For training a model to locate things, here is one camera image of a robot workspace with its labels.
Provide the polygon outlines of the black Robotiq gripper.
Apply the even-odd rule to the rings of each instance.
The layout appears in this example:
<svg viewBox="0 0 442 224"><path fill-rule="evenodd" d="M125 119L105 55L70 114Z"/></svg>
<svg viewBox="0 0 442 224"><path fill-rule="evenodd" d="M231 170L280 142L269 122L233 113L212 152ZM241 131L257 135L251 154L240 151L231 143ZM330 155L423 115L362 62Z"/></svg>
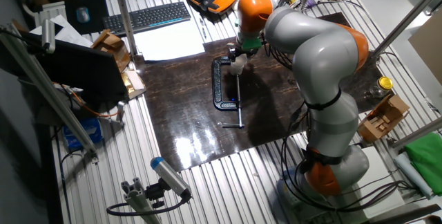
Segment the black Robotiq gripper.
<svg viewBox="0 0 442 224"><path fill-rule="evenodd" d="M229 61L234 62L237 57L243 54L245 54L247 60L250 61L253 59L254 55L256 54L256 49L243 50L241 46L235 43L229 44L229 49L227 51L227 57L229 58Z"/></svg>

